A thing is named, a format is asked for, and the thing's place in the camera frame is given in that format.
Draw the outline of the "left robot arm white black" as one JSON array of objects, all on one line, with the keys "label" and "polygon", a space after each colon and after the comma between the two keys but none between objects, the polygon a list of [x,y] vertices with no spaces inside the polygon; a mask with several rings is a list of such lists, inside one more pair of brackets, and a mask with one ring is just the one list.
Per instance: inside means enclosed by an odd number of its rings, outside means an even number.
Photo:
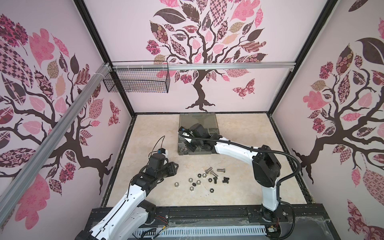
[{"label": "left robot arm white black", "polygon": [[179,168],[167,155],[163,148],[151,153],[148,164],[132,178],[119,202],[91,230],[82,230],[75,239],[127,240],[140,226],[151,224],[156,206],[145,198],[165,178],[175,176]]}]

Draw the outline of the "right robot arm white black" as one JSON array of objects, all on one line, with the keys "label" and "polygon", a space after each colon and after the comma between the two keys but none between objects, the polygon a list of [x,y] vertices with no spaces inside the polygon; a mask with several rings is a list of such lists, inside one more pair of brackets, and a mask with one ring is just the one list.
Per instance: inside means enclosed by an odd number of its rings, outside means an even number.
[{"label": "right robot arm white black", "polygon": [[240,160],[253,168],[254,178],[261,185],[264,209],[274,212],[279,205],[278,182],[281,164],[270,147],[259,148],[232,142],[219,134],[209,134],[201,124],[190,129],[179,128],[179,136],[185,140],[187,148],[195,151],[202,148],[213,154],[226,155]]}]

